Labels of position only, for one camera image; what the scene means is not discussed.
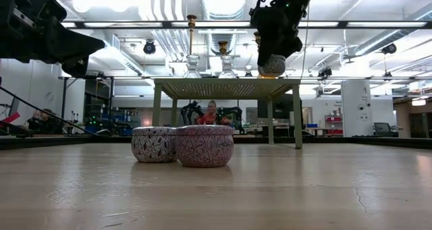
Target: security camera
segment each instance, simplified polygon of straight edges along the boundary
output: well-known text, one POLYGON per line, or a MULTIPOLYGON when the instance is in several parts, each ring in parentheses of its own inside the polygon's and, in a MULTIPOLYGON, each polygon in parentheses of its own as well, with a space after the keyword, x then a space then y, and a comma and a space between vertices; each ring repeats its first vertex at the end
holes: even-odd
POLYGON ((144 45, 144 53, 147 55, 152 55, 156 52, 156 46, 154 40, 147 40, 146 45, 144 45))
POLYGON ((332 75, 331 67, 324 67, 318 70, 318 76, 321 78, 327 78, 332 75))
POLYGON ((398 49, 396 48, 395 44, 390 44, 390 45, 387 45, 386 47, 384 47, 381 52, 384 53, 384 55, 385 54, 394 54, 397 50, 398 49))

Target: person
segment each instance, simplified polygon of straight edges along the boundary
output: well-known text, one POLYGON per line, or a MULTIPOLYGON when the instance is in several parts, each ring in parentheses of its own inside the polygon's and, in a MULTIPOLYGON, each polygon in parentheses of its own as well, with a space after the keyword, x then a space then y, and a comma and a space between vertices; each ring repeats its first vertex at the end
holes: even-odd
MULTIPOLYGON (((48 113, 53 113, 50 109, 44 109, 48 113)), ((62 134, 63 124, 56 118, 52 118, 47 113, 36 111, 28 121, 28 129, 39 134, 62 134)))
MULTIPOLYGON (((207 105, 207 112, 202 117, 197 117, 195 124, 199 125, 213 125, 215 124, 217 116, 217 106, 214 100, 210 101, 207 105)), ((222 125, 231 125, 231 121, 227 117, 223 117, 221 121, 222 125)))

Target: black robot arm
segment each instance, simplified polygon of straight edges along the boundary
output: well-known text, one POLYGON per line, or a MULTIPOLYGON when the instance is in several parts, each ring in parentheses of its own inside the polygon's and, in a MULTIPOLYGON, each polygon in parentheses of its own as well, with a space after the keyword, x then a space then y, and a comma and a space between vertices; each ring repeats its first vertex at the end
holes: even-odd
POLYGON ((201 106, 199 106, 198 102, 196 102, 195 100, 189 105, 183 107, 182 110, 180 111, 180 115, 182 116, 184 125, 193 125, 192 123, 193 112, 197 113, 199 116, 204 116, 204 113, 201 110, 201 106))
POLYGON ((272 0, 270 7, 261 7, 258 0, 255 9, 250 10, 250 23, 261 35, 258 65, 264 66, 271 55, 288 58, 301 51, 302 41, 298 38, 298 25, 307 15, 311 0, 272 0))
POLYGON ((88 56, 105 43, 63 27, 66 15, 56 0, 0 0, 0 58, 60 63, 64 72, 83 78, 88 56))
POLYGON ((222 124, 222 119, 226 115, 234 114, 236 115, 236 119, 233 122, 234 128, 236 130, 240 130, 240 133, 243 132, 242 127, 242 113, 243 111, 239 107, 232 107, 232 108, 219 108, 217 110, 217 116, 216 116, 216 124, 220 125, 222 124))

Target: workbench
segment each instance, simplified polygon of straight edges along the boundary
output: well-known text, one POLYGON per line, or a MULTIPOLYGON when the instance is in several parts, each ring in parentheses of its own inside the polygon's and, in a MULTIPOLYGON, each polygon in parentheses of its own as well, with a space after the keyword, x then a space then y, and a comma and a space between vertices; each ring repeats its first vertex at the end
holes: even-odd
MULTIPOLYGON (((267 100, 269 143, 274 144, 273 136, 273 97, 292 90, 294 123, 301 125, 299 79, 219 79, 219 78, 157 78, 153 101, 153 126, 159 125, 162 92, 172 100, 171 125, 177 122, 177 101, 179 99, 225 99, 225 100, 267 100)), ((302 127, 294 130, 296 148, 301 149, 302 127)))

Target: table leg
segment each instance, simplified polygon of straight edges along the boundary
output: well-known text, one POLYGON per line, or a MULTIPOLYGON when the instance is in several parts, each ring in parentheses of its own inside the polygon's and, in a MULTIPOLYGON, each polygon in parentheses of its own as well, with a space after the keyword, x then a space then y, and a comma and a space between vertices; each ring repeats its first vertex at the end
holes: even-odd
POLYGON ((173 98, 173 106, 171 111, 171 126, 177 126, 177 98, 173 98))
POLYGON ((300 105, 300 85, 292 86, 293 106, 294 106, 294 136, 296 138, 296 149, 303 147, 302 135, 302 108, 300 105))
POLYGON ((162 84, 155 84, 155 98, 153 100, 153 120, 152 126, 159 126, 161 115, 162 84))
POLYGON ((269 125, 269 144, 274 144, 275 139, 273 135, 273 99, 269 97, 267 99, 267 125, 269 125))

